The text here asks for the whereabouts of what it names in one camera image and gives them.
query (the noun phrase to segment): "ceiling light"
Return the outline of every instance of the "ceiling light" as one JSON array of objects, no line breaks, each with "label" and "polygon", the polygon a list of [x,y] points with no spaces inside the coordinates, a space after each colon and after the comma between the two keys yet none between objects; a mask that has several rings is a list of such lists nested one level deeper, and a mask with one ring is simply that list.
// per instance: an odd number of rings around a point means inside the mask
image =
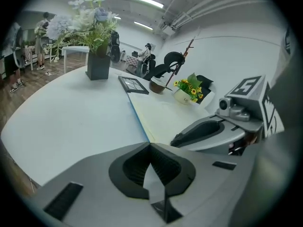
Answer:
[{"label": "ceiling light", "polygon": [[134,23],[137,24],[137,25],[141,25],[141,26],[143,26],[143,27],[145,27],[145,28],[148,28],[148,29],[152,30],[151,27],[148,27],[148,26],[146,26],[146,25],[140,24],[140,23],[138,23],[138,22],[136,22],[136,21],[134,21]]},{"label": "ceiling light", "polygon": [[155,6],[159,7],[159,8],[163,8],[163,6],[164,6],[163,4],[158,3],[158,2],[155,2],[155,1],[153,1],[153,0],[140,0],[140,1],[150,3],[150,4],[152,4],[152,5],[155,5]]}]

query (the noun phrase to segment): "black picture frame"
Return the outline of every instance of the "black picture frame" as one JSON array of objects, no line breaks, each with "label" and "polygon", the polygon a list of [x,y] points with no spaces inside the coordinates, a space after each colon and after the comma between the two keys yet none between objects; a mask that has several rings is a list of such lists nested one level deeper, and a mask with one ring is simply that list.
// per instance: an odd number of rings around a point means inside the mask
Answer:
[{"label": "black picture frame", "polygon": [[[119,79],[120,83],[122,84],[125,92],[127,92],[127,93],[141,93],[141,94],[147,94],[147,95],[150,93],[136,78],[118,76],[118,79]],[[129,88],[129,86],[125,83],[125,81],[126,81],[125,79],[135,81],[137,83],[137,85],[139,85],[142,88],[142,90]]]}]

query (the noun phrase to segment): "blue edge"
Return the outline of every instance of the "blue edge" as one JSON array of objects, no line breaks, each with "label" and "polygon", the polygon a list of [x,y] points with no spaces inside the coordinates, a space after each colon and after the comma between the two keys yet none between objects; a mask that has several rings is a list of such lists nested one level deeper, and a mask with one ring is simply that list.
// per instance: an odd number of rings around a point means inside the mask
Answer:
[{"label": "blue edge", "polygon": [[127,94],[128,99],[129,99],[129,102],[131,103],[131,106],[132,106],[132,109],[133,109],[133,111],[134,111],[134,114],[136,115],[136,118],[137,118],[138,122],[140,123],[141,129],[142,129],[142,131],[143,131],[143,133],[144,133],[144,135],[145,135],[145,137],[146,137],[146,141],[150,143],[150,140],[148,139],[147,134],[146,134],[146,132],[145,132],[145,130],[144,130],[142,124],[141,124],[140,119],[139,119],[139,116],[138,116],[138,114],[137,114],[137,112],[136,112],[136,110],[135,110],[135,108],[134,108],[134,105],[133,105],[131,99],[129,98],[128,93],[126,93],[126,94]]}]

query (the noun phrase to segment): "dark gray vase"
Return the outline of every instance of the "dark gray vase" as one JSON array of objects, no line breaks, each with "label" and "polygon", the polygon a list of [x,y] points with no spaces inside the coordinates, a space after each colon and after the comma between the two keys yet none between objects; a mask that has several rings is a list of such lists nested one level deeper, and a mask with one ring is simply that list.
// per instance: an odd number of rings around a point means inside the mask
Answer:
[{"label": "dark gray vase", "polygon": [[89,53],[86,75],[90,80],[108,79],[110,65],[110,57],[106,55],[104,58]]}]

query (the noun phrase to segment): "wooden floor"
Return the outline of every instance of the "wooden floor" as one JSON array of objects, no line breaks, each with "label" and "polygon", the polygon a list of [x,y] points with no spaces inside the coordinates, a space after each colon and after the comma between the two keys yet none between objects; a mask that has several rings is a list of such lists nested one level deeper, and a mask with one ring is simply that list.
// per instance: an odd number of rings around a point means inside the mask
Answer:
[{"label": "wooden floor", "polygon": [[[84,66],[84,64],[85,54],[77,53],[69,55],[67,59],[67,72],[80,68]],[[36,66],[34,65],[34,71],[31,71],[30,66],[28,66],[21,72],[21,79],[24,81],[25,86],[21,86],[18,91],[10,94],[7,80],[5,80],[4,88],[0,89],[0,131],[25,100],[44,85],[64,74],[63,58],[57,63],[49,63],[49,60],[46,60],[45,69],[43,70],[36,70],[35,67]],[[12,183],[21,195],[30,196],[39,187],[38,184],[30,179],[21,168],[18,167],[5,148],[2,149],[1,161],[6,167]]]}]

